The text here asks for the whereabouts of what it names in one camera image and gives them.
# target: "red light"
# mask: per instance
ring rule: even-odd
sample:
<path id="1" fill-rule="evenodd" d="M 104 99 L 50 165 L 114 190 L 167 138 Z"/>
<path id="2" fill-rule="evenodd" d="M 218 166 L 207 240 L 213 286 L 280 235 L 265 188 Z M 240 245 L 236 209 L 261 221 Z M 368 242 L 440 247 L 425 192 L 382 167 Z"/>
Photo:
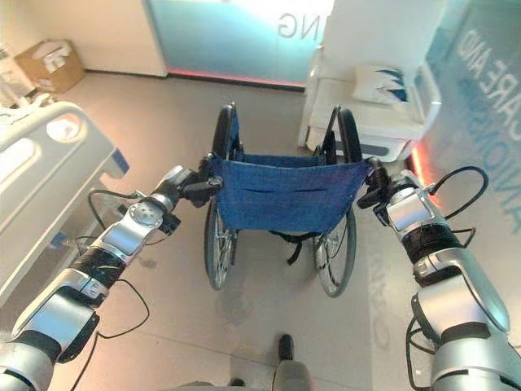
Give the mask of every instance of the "red light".
<path id="1" fill-rule="evenodd" d="M 420 181 L 422 186 L 425 186 L 425 178 L 423 177 L 423 169 L 420 161 L 420 156 L 418 154 L 418 147 L 414 147 L 410 155 L 413 159 L 414 172 L 416 173 L 416 176 L 418 177 L 418 180 Z"/>
<path id="2" fill-rule="evenodd" d="M 418 147 L 414 147 L 413 150 L 410 153 L 411 159 L 413 161 L 413 170 L 416 176 L 418 177 L 418 180 L 422 184 L 423 187 L 426 185 L 430 185 L 434 181 L 432 180 L 431 175 L 429 175 L 430 170 L 428 166 L 426 169 L 423 168 L 422 163 L 422 157 L 418 151 Z M 432 203 L 438 208 L 441 209 L 441 202 L 440 198 L 438 198 L 436 195 L 431 195 L 431 201 Z"/>

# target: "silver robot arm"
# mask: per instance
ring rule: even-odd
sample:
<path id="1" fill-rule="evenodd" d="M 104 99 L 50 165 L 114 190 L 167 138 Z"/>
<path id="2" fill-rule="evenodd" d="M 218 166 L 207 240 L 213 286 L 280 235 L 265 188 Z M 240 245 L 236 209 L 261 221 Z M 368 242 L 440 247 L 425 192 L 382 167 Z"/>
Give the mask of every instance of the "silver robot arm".
<path id="1" fill-rule="evenodd" d="M 54 365 L 82 351 L 99 322 L 95 309 L 145 243 L 157 230 L 177 228 L 171 212 L 179 199 L 199 207 L 220 188 L 219 178 L 177 166 L 150 196 L 132 204 L 17 319 L 11 341 L 0 345 L 0 390 L 47 390 Z"/>
<path id="2" fill-rule="evenodd" d="M 521 390 L 521 357 L 509 344 L 508 311 L 471 252 L 408 171 L 389 178 L 374 160 L 359 206 L 392 227 L 413 262 L 420 289 L 414 318 L 436 353 L 433 391 Z"/>

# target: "wheelchair wheel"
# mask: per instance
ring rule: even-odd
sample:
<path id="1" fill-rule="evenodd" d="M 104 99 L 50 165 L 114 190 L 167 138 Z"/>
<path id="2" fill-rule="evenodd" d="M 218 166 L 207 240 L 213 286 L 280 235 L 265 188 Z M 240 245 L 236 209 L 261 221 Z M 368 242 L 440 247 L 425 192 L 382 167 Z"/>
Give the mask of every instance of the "wheelchair wheel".
<path id="1" fill-rule="evenodd" d="M 225 230 L 215 198 L 210 201 L 204 227 L 204 264 L 212 288 L 221 290 L 235 264 L 237 231 Z"/>
<path id="2" fill-rule="evenodd" d="M 329 297 L 344 293 L 351 278 L 357 250 L 357 226 L 352 208 L 329 234 L 313 238 L 315 266 Z"/>

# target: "beige floor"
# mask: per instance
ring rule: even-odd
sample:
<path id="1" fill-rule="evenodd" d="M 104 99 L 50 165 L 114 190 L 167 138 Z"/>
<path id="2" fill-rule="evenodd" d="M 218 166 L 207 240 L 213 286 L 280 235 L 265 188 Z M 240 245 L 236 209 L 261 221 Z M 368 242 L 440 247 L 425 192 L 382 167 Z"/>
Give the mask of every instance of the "beige floor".
<path id="1" fill-rule="evenodd" d="M 296 147 L 300 93 L 89 74 L 63 99 L 82 106 L 128 160 L 122 180 L 106 181 L 116 191 L 150 191 L 174 165 L 196 169 L 210 148 L 219 107 L 231 100 L 247 151 L 304 153 Z M 125 272 L 151 317 L 127 336 L 99 342 L 79 390 L 170 390 L 193 380 L 224 385 L 231 377 L 270 389 L 283 332 L 294 336 L 296 358 L 322 391 L 407 389 L 411 266 L 370 211 L 355 209 L 357 264 L 338 299 L 322 291 L 309 246 L 290 267 L 285 259 L 293 246 L 260 231 L 241 233 L 237 266 L 225 289 L 214 292 L 204 271 L 205 212 L 181 202 L 174 236 L 146 248 Z M 126 286 L 116 285 L 99 314 L 99 330 L 113 333 L 138 322 L 143 309 Z M 57 366 L 52 390 L 70 388 L 90 344 L 78 359 Z M 427 372 L 419 379 L 428 379 Z"/>

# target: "pillow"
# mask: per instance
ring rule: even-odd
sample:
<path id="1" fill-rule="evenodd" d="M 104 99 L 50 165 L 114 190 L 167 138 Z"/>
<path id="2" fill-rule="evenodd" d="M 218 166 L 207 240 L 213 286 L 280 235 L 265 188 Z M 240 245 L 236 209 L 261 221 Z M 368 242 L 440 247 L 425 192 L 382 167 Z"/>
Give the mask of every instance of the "pillow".
<path id="1" fill-rule="evenodd" d="M 364 102 L 397 104 L 407 102 L 404 74 L 398 68 L 378 65 L 355 67 L 357 82 L 354 99 Z"/>

